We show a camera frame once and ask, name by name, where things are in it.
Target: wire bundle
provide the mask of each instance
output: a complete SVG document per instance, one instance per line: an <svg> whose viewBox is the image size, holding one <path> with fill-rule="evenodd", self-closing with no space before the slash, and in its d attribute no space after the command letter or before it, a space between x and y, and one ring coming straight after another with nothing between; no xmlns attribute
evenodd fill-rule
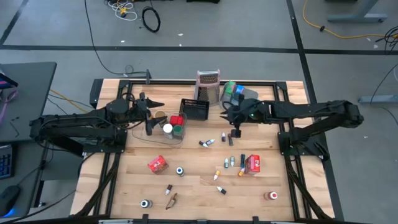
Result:
<svg viewBox="0 0 398 224"><path fill-rule="evenodd" d="M398 26L391 28L386 32L383 38L378 39L376 42L379 42L380 40L384 40L386 42L384 45L384 53L386 55L390 55L398 43Z"/></svg>
<svg viewBox="0 0 398 224"><path fill-rule="evenodd" d="M133 19L126 19L126 18L123 18L121 15L122 15L122 9L124 9L124 8L126 8L126 10L127 9L132 9L133 7L134 7L134 5L133 5L133 3L130 3L130 2L128 2L128 1L126 1L126 2L119 2L119 0L118 1L116 1L116 3L113 3L113 4L111 4L111 1L108 1L108 6L110 6L112 9L113 9L113 11L114 11L114 15L117 17L117 18L119 18L119 19L122 19L122 20L125 20L125 21L135 21L137 18L138 18L138 15L137 15L137 13L135 13L135 12L129 12L129 11L125 11L125 12L123 12L123 14L134 14L135 15L135 18L133 18Z"/></svg>

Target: wooden table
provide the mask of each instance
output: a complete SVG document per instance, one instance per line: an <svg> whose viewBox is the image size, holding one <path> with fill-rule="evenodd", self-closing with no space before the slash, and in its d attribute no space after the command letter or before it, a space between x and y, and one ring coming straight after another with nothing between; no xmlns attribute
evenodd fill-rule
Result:
<svg viewBox="0 0 398 224"><path fill-rule="evenodd" d="M97 108L116 98L118 85L118 79L103 80ZM274 100L272 88L260 85L249 88L259 93L260 100ZM303 82L287 82L287 88L291 102L307 103ZM138 96L143 91L151 100L165 103L152 112L178 112L181 98L192 98L193 90L193 85L134 84L132 93ZM277 140L278 125L243 124L242 137L233 139L234 146L230 147L228 140L221 142L221 133L228 133L233 127L219 117L220 112L218 105L211 106L208 120L188 121L181 147L145 142L132 137L129 132L126 150L120 160L111 218L141 218L147 213L150 219L252 220L253 216L258 216L260 220L294 220L285 162ZM298 127L311 122L311 119L294 121ZM216 141L209 148L198 144L199 140L207 139ZM241 154L260 155L261 172L255 176L238 177ZM170 167L155 175L147 164L158 155L163 155ZM235 166L225 169L224 159L231 156L235 157ZM71 214L79 211L96 190L103 157L97 153L83 164ZM321 161L315 156L301 158L308 191L324 212L333 217ZM184 177L175 173L177 167L184 168ZM220 170L221 175L214 181L216 170ZM168 184L172 184L173 189L165 196ZM222 186L227 194L219 193L216 186ZM278 193L277 200L264 200L263 194L270 191ZM174 193L178 193L177 203L165 210ZM300 214L304 217L302 197L297 188L296 193ZM100 213L104 212L106 195L107 190ZM153 207L141 208L140 201L144 199L152 200Z"/></svg>

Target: cable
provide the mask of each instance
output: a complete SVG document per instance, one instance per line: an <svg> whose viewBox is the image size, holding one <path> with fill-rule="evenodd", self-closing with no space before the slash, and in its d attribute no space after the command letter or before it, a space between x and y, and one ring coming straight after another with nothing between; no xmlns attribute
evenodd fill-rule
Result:
<svg viewBox="0 0 398 224"><path fill-rule="evenodd" d="M66 96L62 95L61 93L55 91L55 90L50 90L51 92L57 94L58 96L61 96L62 98L64 98L66 101L68 101L71 105L75 106L76 108L78 108L79 110L81 110L84 113L88 113L87 110L81 109L78 105L74 104L71 100L69 100Z"/></svg>
<svg viewBox="0 0 398 224"><path fill-rule="evenodd" d="M398 43L398 26L391 28L389 31L386 32L383 38L378 39L376 42L379 42L380 40L384 40L386 42L384 44L384 54L390 55L391 52L394 50L394 47ZM389 51L387 51L388 43L390 43L389 47L391 48Z"/></svg>
<svg viewBox="0 0 398 224"><path fill-rule="evenodd" d="M44 212L44 211L46 211L47 209L49 209L49 208L53 207L54 205L60 203L61 201L65 200L67 197L71 196L71 194L75 193L75 191L76 191L76 190L73 190L72 192L70 192L69 194L67 194L66 196L64 196L64 197L61 198L60 200L58 200L57 202L55 202L55 203L53 203L53 204L51 204L51 205L49 205L49 206L47 206L47 207L45 207L45 208L43 208L43 209L37 211L37 212L34 212L34 213L31 213L31 214L25 215L25 216L20 217L20 218L15 218L15 219L13 219L13 220L9 220L9 221L4 222L4 223L2 223L2 224L14 223L14 222L16 222L16 221L19 221L19 220L23 220L23 219L25 219L25 218L32 217L32 216L34 216L34 215L36 215L36 214L39 214L40 212Z"/></svg>
<svg viewBox="0 0 398 224"><path fill-rule="evenodd" d="M66 100L66 99L64 99L64 98L62 98L62 97L59 97L59 96L54 96L54 95L52 95L52 94L50 94L49 93L49 96L52 96L52 97L54 97L54 98L57 98L57 99L60 99L60 100ZM80 101L77 101L77 100L71 100L71 99L69 99L70 101L72 101L72 102L74 102L74 103L79 103L79 104L81 104L81 105L83 105L83 106L87 106L88 108L91 108L91 109L93 109L93 107L92 106L90 106L90 105L87 105L87 104L85 104L85 103L82 103L82 102L80 102Z"/></svg>
<svg viewBox="0 0 398 224"><path fill-rule="evenodd" d="M152 0L149 0L149 1L150 1L150 7L149 7L149 6L146 6L146 7L142 10L142 24L144 25L144 27L145 27L147 30L149 30L149 31L151 31L151 32L153 32L153 33L156 33L156 32L158 32L159 29L160 29L160 16L159 16L159 13L157 13L157 11L154 9L154 5L153 5L153 3L152 3ZM156 29L152 29L152 28L150 28L150 27L147 25L147 23L146 23L146 21L145 21L145 13L146 13L147 11L152 11L152 12L154 12L154 14L155 14L156 19L157 19L157 27L156 27Z"/></svg>
<svg viewBox="0 0 398 224"><path fill-rule="evenodd" d="M112 74L114 74L114 75L124 75L124 76L127 76L127 75L137 74L137 73L146 73L146 72L134 72L134 69L133 69L132 72L129 72L129 73L118 73L118 72L112 72L112 71L110 71L108 68L105 67L104 63L101 61L100 56L98 55L97 49L96 49L95 44L94 44L93 31L91 30L91 22L90 22L90 18L88 17L87 1L86 1L86 0L85 0L85 11L86 11L86 17L87 17L87 22L88 22L88 28L89 28L89 31L90 31L91 44L92 44L93 49L94 49L94 52L95 52L95 54L96 54L96 56L97 56L97 58L98 58L98 61L99 61L99 63L102 65L102 67L103 67L106 71L108 71L109 73L112 73Z"/></svg>
<svg viewBox="0 0 398 224"><path fill-rule="evenodd" d="M51 161L52 161L52 159L54 158L54 151L52 151L52 153L51 153L51 159L49 160L49 161L46 161L46 162L44 162L44 163L40 163L40 165L38 166L38 167L36 167L35 169L33 169L32 171L30 171L28 174L26 174L19 182L18 182L18 186L28 177L28 176L30 176L33 172L35 172L37 169L40 169L40 168L42 168L42 167L45 167L46 165L48 165Z"/></svg>
<svg viewBox="0 0 398 224"><path fill-rule="evenodd" d="M112 8L112 10L114 11L114 15L117 18L119 18L119 19L122 19L122 20L125 20L125 21L135 21L138 18L137 13L135 13L135 12L127 12L127 11L123 12L123 14L134 14L134 15L136 15L136 17L134 19L126 19L126 18L123 18L123 17L118 15L118 12L120 12L122 14L122 9L124 9L124 8L132 9L134 7L133 3L129 3L128 1L126 1L126 2L124 2L123 6L119 6L119 1L117 1L116 3L113 3L113 4L111 4L111 2L109 1L108 2L108 6L110 6Z"/></svg>
<svg viewBox="0 0 398 224"><path fill-rule="evenodd" d="M81 171L81 167L83 166L83 163L85 163L86 160L87 160L88 158L90 158L91 156L93 156L94 154L95 154L95 152L94 152L94 153L91 153L90 155L86 156L86 157L83 159L83 161L82 161L82 162L80 163L80 165L79 165L79 168L77 169L77 176L80 175L80 171Z"/></svg>
<svg viewBox="0 0 398 224"><path fill-rule="evenodd" d="M68 115L67 112L65 112L58 104L54 103L52 100L50 100L50 98L47 97L47 99L49 100L50 103L54 104L55 106L57 106L57 108L59 108L60 110L62 110L62 112L64 112L66 115Z"/></svg>
<svg viewBox="0 0 398 224"><path fill-rule="evenodd" d="M374 95L375 95L376 92L378 91L379 87L380 87L381 84L384 82L384 80L388 77L388 75L391 73L391 71L393 71L393 70L396 68L396 66L398 66L398 63L395 64L395 65L393 66L393 68L390 69L390 70L387 72L386 76L384 76L384 78L381 80L381 82L379 83L379 85L377 86L376 90L374 91L374 93L373 93L373 95L372 95L370 105L372 105ZM379 107L379 108L384 109L385 111L387 111L387 112L392 116L392 118L394 118L396 124L398 125L398 120L397 120L397 118L391 113L391 111L389 111L387 108L385 108L385 107L383 107L383 106L381 106L381 107Z"/></svg>
<svg viewBox="0 0 398 224"><path fill-rule="evenodd" d="M362 37L369 37L369 36L373 36L373 37L384 37L384 34L363 34L363 35L354 35L354 36L342 36L342 35L336 34L335 32L332 32L332 31L329 30L329 29L326 29L325 26L318 26L318 25L316 25L316 24L313 24L313 23L309 22L309 21L307 20L307 18L305 17L305 8L307 7L307 3L308 3L308 0L305 0L304 7L303 7L303 19L304 19L304 21L305 21L308 25L310 25L310 26L312 26L312 27L315 27L315 28L318 28L318 29L320 29L321 31L324 30L324 31L326 31L326 32L328 32L328 33L330 33L330 34L332 34L332 35L338 37L338 38L341 38L341 39L355 39L355 38L362 38Z"/></svg>

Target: yellow cable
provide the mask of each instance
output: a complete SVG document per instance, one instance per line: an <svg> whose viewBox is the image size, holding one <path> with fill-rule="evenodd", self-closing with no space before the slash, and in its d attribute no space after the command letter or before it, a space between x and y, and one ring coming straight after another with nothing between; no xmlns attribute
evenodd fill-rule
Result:
<svg viewBox="0 0 398 224"><path fill-rule="evenodd" d="M58 96L61 96L62 98L66 99L71 105L75 106L76 108L78 108L79 110L81 110L84 113L88 113L87 110L81 109L78 105L74 104L72 101L70 101L68 98L66 98L65 96L63 96L61 93L55 91L55 90L50 90L51 92L57 94Z"/></svg>
<svg viewBox="0 0 398 224"><path fill-rule="evenodd" d="M304 19L304 21L305 21L308 25L320 29L320 28L321 28L320 26L315 25L315 24L312 24L311 22L309 22L309 21L305 18L305 8L306 8L306 6L307 6L307 2L308 2L308 0L305 0L304 7L303 7L303 19ZM338 37L338 38L341 38L341 39L355 39L355 38L362 38L362 37L369 37L369 36L373 36L373 37L384 37L384 34L364 34L364 35L356 35L356 36L342 36L342 35L338 35L338 34L332 32L331 30L328 30L328 29L326 29L326 28L324 29L324 31L326 31L326 32L328 32L328 33L330 33L330 34L333 34L334 36L336 36L336 37Z"/></svg>

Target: red snack box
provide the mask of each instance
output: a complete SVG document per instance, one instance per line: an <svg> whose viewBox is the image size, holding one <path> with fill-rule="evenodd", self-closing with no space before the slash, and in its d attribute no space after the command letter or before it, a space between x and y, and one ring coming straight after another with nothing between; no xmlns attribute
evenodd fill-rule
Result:
<svg viewBox="0 0 398 224"><path fill-rule="evenodd" d="M148 163L148 167L154 174L158 174L168 168L169 165L167 164L163 156L158 156L153 161Z"/></svg>
<svg viewBox="0 0 398 224"><path fill-rule="evenodd" d="M260 172L260 156L259 155L250 155L245 162L244 165L244 173L245 174L257 174Z"/></svg>
<svg viewBox="0 0 398 224"><path fill-rule="evenodd" d="M172 126L181 125L184 123L184 118L181 116L171 116L170 117L170 124Z"/></svg>

